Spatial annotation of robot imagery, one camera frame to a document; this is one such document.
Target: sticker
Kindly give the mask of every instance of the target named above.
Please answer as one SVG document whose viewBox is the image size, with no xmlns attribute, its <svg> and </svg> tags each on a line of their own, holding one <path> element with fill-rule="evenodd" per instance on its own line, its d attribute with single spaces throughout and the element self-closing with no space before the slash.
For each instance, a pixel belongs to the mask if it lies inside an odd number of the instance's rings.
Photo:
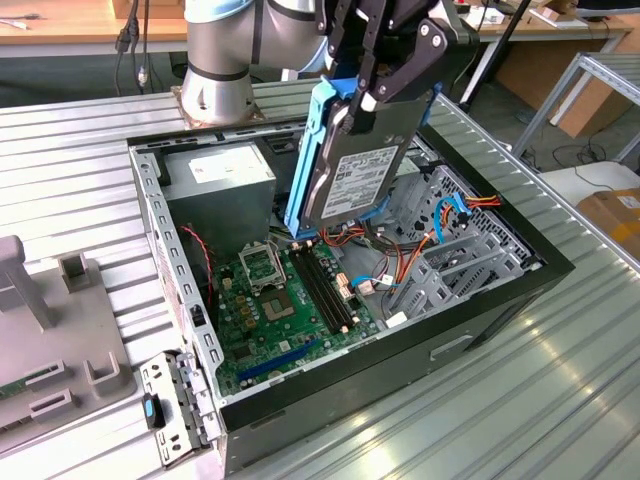
<svg viewBox="0 0 640 480">
<path fill-rule="evenodd" d="M 383 275 L 382 276 L 382 280 L 380 280 L 380 283 L 382 283 L 383 285 L 393 285 L 393 277 L 391 275 Z"/>
<path fill-rule="evenodd" d="M 237 147 L 216 152 L 206 157 L 194 158 L 189 168 L 197 183 L 207 183 L 225 178 L 241 177 L 244 182 L 264 179 L 264 168 L 253 148 Z"/>
<path fill-rule="evenodd" d="M 627 208 L 631 208 L 631 209 L 635 209 L 635 208 L 640 208 L 640 201 L 638 201 L 637 198 L 635 197 L 618 197 L 618 200 L 620 200 L 625 207 Z"/>
<path fill-rule="evenodd" d="M 397 151 L 398 147 L 394 146 L 342 157 L 324 204 L 322 218 L 371 205 Z"/>
</svg>

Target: floor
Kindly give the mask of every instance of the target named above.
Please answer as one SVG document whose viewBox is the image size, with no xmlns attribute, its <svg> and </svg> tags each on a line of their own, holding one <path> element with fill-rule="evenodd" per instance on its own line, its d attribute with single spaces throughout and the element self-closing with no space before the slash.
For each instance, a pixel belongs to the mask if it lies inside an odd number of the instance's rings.
<svg viewBox="0 0 640 480">
<path fill-rule="evenodd" d="M 173 76 L 167 54 L 152 56 L 157 73 L 154 76 L 156 91 L 160 84 L 165 91 L 180 82 Z M 60 57 L 40 59 L 0 59 L 0 106 L 36 105 L 92 98 L 115 96 L 113 71 L 115 56 Z M 123 95 L 137 94 L 132 80 L 130 56 L 122 62 L 120 85 Z M 256 70 L 254 81 L 276 81 L 278 72 Z M 454 98 L 465 87 L 463 79 L 454 90 Z M 518 118 L 534 112 L 518 97 L 504 89 L 497 82 L 485 85 L 471 109 L 471 116 L 498 140 L 515 143 L 524 131 L 525 124 Z M 598 146 L 612 159 L 638 132 L 640 108 L 633 107 L 614 124 L 592 138 L 593 150 L 604 158 Z M 527 156 L 529 163 L 540 171 L 549 171 L 563 166 L 580 165 L 576 154 L 587 144 L 587 138 L 572 139 L 562 130 L 549 124 L 536 136 Z M 640 148 L 633 151 L 624 164 L 636 170 L 640 167 Z"/>
</svg>

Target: expansion slot bracket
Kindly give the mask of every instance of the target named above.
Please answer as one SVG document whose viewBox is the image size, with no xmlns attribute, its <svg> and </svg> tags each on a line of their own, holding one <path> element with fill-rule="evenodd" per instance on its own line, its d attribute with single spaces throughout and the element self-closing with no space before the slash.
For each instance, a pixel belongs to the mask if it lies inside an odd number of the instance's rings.
<svg viewBox="0 0 640 480">
<path fill-rule="evenodd" d="M 160 460 L 170 468 L 205 448 L 225 448 L 204 373 L 191 353 L 163 352 L 141 368 L 147 425 L 155 430 Z"/>
</svg>

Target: black cable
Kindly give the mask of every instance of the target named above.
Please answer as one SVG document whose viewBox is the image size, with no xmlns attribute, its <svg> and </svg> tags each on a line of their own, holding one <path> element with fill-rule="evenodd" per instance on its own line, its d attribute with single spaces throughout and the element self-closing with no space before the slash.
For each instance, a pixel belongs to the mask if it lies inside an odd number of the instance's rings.
<svg viewBox="0 0 640 480">
<path fill-rule="evenodd" d="M 560 159 L 558 159 L 558 157 L 556 156 L 556 153 L 557 153 L 559 150 L 566 149 L 566 148 L 580 148 L 580 152 L 578 152 L 578 153 L 576 154 L 576 157 L 578 157 L 578 159 L 582 162 L 582 164 L 583 164 L 583 165 L 589 165 L 588 163 L 584 163 L 584 161 L 580 158 L 580 155 L 581 155 L 581 153 L 582 153 L 582 150 L 584 150 L 584 148 L 585 148 L 585 147 L 587 147 L 587 148 L 591 148 L 591 147 L 589 147 L 589 144 L 584 145 L 584 146 L 582 146 L 582 147 L 581 147 L 580 145 L 563 145 L 563 146 L 561 146 L 561 147 L 555 148 L 555 149 L 551 152 L 551 156 L 553 157 L 553 159 L 556 161 L 556 163 L 557 163 L 558 165 L 560 165 L 562 168 L 565 168 L 565 169 L 566 169 L 567 167 L 566 167 L 566 166 L 565 166 L 565 165 L 560 161 Z M 604 148 L 603 148 L 603 151 L 604 151 L 604 153 L 605 153 L 604 158 L 606 159 L 606 151 L 604 150 Z M 572 166 L 572 168 L 573 168 L 573 172 L 576 174 L 576 177 L 578 177 L 578 178 L 580 178 L 581 180 L 585 181 L 585 182 L 586 182 L 586 183 L 588 183 L 589 185 L 593 185 L 594 187 L 598 187 L 598 188 L 606 188 L 606 189 L 609 189 L 609 190 L 611 190 L 611 191 L 613 192 L 613 188 L 611 188 L 609 185 L 604 185 L 604 184 L 601 184 L 601 183 L 594 183 L 594 182 L 592 182 L 592 181 L 587 180 L 586 178 L 584 178 L 584 177 L 583 177 L 582 175 L 580 175 L 580 173 L 578 172 L 578 167 L 577 167 L 576 165 L 573 165 L 573 166 Z"/>
<path fill-rule="evenodd" d="M 149 68 L 151 68 L 151 63 L 150 63 L 151 59 L 148 59 L 147 63 L 149 64 Z M 151 87 L 151 93 L 156 93 L 156 88 L 153 84 L 153 73 L 149 72 L 149 86 Z"/>
<path fill-rule="evenodd" d="M 484 10 L 482 12 L 482 18 L 480 18 L 480 23 L 478 24 L 478 27 L 476 28 L 476 31 L 478 33 L 480 33 L 480 29 L 482 28 L 482 24 L 484 23 L 484 19 L 487 15 L 487 10 L 489 9 L 489 2 L 484 4 Z M 451 95 L 451 93 L 453 92 L 453 87 L 456 86 L 456 83 L 458 83 L 460 81 L 460 79 L 464 76 L 464 74 L 467 72 L 467 70 L 469 70 L 469 68 L 471 68 L 471 65 L 473 65 L 473 63 L 476 61 L 476 58 L 478 58 L 478 53 L 480 53 L 480 49 L 482 48 L 482 42 L 478 41 L 478 46 L 476 47 L 476 51 L 473 53 L 473 57 L 471 58 L 471 61 L 462 69 L 462 71 L 458 74 L 458 76 L 456 76 L 453 79 L 453 82 L 451 82 L 451 86 L 449 87 L 449 95 Z"/>
<path fill-rule="evenodd" d="M 575 165 L 573 166 L 573 171 L 575 172 L 576 177 L 581 178 L 582 180 L 584 180 L 588 184 L 593 185 L 594 187 L 603 187 L 603 188 L 607 188 L 607 189 L 611 190 L 612 192 L 614 191 L 613 188 L 611 188 L 609 185 L 604 185 L 604 184 L 600 184 L 600 183 L 593 183 L 593 182 L 587 180 L 586 178 L 584 178 L 582 175 L 580 175 L 578 173 L 578 167 L 576 167 Z"/>
<path fill-rule="evenodd" d="M 134 0 L 131 5 L 132 10 L 137 11 L 138 8 L 138 0 Z M 138 88 L 138 93 L 140 95 L 144 95 L 144 90 L 138 82 L 138 67 L 136 62 L 136 48 L 138 46 L 138 40 L 140 39 L 140 24 L 138 23 L 138 17 L 134 15 L 131 19 L 131 24 L 129 25 L 129 34 L 131 35 L 131 63 L 133 64 L 133 81 Z"/>
<path fill-rule="evenodd" d="M 505 29 L 504 33 L 500 36 L 500 40 L 498 40 L 498 45 L 496 46 L 495 50 L 493 51 L 493 54 L 489 58 L 489 61 L 487 62 L 485 69 L 483 70 L 482 74 L 480 75 L 480 78 L 478 79 L 478 82 L 476 83 L 475 87 L 471 90 L 471 93 L 469 94 L 469 98 L 467 99 L 466 102 L 460 104 L 460 108 L 463 111 L 468 112 L 469 109 L 471 108 L 471 104 L 473 103 L 476 96 L 478 95 L 480 88 L 486 82 L 490 72 L 493 70 L 494 65 L 497 63 L 498 58 L 502 56 L 504 50 L 507 48 L 511 35 L 513 34 L 514 30 L 518 26 L 518 23 L 520 23 L 520 20 L 522 19 L 522 16 L 524 15 L 524 13 L 529 8 L 530 3 L 531 3 L 531 0 L 520 1 L 520 4 L 518 5 L 518 9 L 516 10 L 516 13 L 513 14 L 513 17 L 511 17 L 511 20 L 509 21 L 509 25 L 507 25 L 507 28 Z"/>
<path fill-rule="evenodd" d="M 134 0 L 134 4 L 135 7 L 137 8 L 137 3 L 138 0 Z M 129 17 L 127 18 L 127 23 L 124 24 L 124 27 L 122 27 L 122 29 L 120 30 L 120 33 L 118 34 L 118 37 L 116 38 L 116 44 L 115 44 L 115 48 L 116 48 L 116 52 L 117 52 L 117 57 L 116 57 L 116 65 L 114 68 L 114 72 L 113 72 L 113 83 L 115 84 L 116 87 L 116 94 L 120 97 L 122 95 L 122 92 L 120 90 L 120 81 L 118 79 L 118 75 L 120 74 L 120 63 L 122 61 L 122 56 L 127 53 L 129 51 L 129 47 L 131 45 L 131 29 L 132 29 L 132 24 L 133 21 L 135 19 L 135 13 L 136 11 L 134 10 L 134 5 L 131 5 L 131 10 L 129 10 Z"/>
<path fill-rule="evenodd" d="M 153 64 L 153 57 L 151 56 L 151 54 L 149 54 L 149 68 L 151 69 L 151 74 L 155 75 L 156 80 L 158 80 L 158 84 L 160 85 L 160 91 L 164 92 L 164 83 L 162 82 L 160 75 L 158 75 L 158 72 L 156 72 L 156 67 Z"/>
<path fill-rule="evenodd" d="M 144 88 L 147 78 L 149 78 L 150 73 L 147 68 L 147 61 L 149 59 L 147 55 L 147 41 L 149 38 L 149 3 L 151 0 L 146 0 L 144 2 L 144 33 L 142 37 L 142 68 L 139 75 L 139 83 Z"/>
<path fill-rule="evenodd" d="M 118 80 L 118 73 L 120 72 L 120 62 L 122 61 L 122 52 L 118 52 L 116 56 L 116 66 L 113 71 L 113 83 L 116 86 L 116 95 L 119 97 L 122 96 L 122 92 L 120 91 L 120 81 Z"/>
</svg>

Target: aluminum extrusion table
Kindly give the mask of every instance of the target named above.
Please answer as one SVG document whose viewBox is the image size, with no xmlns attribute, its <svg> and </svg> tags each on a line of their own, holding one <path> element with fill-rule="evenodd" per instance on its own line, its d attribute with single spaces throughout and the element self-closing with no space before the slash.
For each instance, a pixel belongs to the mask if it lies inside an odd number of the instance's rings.
<svg viewBox="0 0 640 480">
<path fill-rule="evenodd" d="M 271 118 L 313 81 L 256 89 Z M 640 265 L 447 99 L 431 124 L 576 265 L 487 345 L 237 478 L 606 478 L 640 469 Z M 0 234 L 29 271 L 85 251 L 131 363 L 175 348 L 124 141 L 183 128 L 170 94 L 0 111 Z M 161 470 L 142 389 L 0 459 L 3 478 L 215 478 L 215 455 Z"/>
<path fill-rule="evenodd" d="M 533 117 L 531 123 L 529 123 L 522 136 L 516 142 L 513 147 L 514 156 L 519 158 L 524 153 L 533 135 L 546 122 L 551 109 L 564 96 L 583 70 L 586 73 L 587 81 L 591 76 L 594 76 L 640 106 L 640 53 L 579 53 L 562 77 L 560 77 L 540 110 L 538 110 L 538 113 Z M 577 98 L 578 95 L 572 92 L 562 104 L 561 109 L 564 111 L 570 109 Z M 638 128 L 638 134 L 622 149 L 614 161 L 622 162 L 639 143 L 640 127 Z"/>
</svg>

